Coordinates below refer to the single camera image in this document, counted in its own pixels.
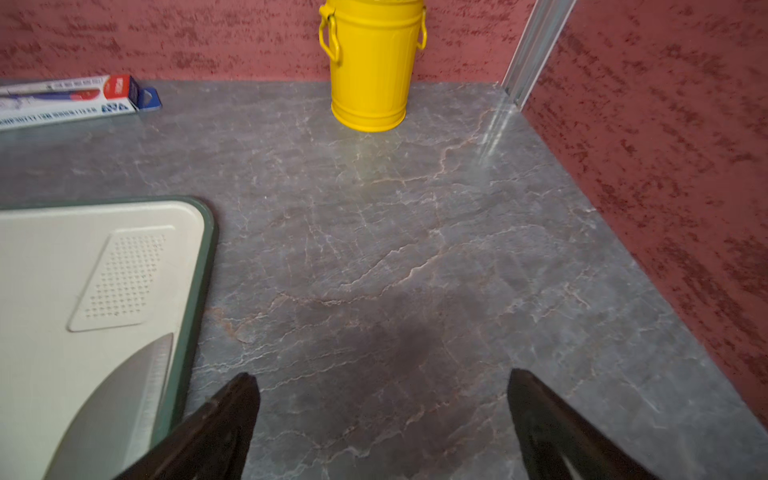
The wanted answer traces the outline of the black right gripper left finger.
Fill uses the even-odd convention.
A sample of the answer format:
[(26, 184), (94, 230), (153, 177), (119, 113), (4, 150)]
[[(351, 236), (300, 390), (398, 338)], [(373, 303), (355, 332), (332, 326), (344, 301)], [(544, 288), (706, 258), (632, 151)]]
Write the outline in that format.
[(120, 479), (239, 479), (260, 407), (255, 376), (240, 373)]

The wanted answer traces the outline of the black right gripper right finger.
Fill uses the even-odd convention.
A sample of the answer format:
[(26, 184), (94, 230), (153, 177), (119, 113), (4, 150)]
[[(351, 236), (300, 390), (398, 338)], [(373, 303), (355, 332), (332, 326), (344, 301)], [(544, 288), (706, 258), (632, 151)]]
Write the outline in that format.
[(511, 370), (507, 399), (531, 479), (654, 479), (531, 371)]

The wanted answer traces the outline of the knife with cream handle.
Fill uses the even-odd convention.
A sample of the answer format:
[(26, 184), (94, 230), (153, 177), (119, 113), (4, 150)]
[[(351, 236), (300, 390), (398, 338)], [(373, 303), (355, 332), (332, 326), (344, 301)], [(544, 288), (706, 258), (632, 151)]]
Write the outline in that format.
[(172, 347), (171, 333), (156, 339), (95, 389), (64, 434), (48, 479), (113, 479), (149, 450)]

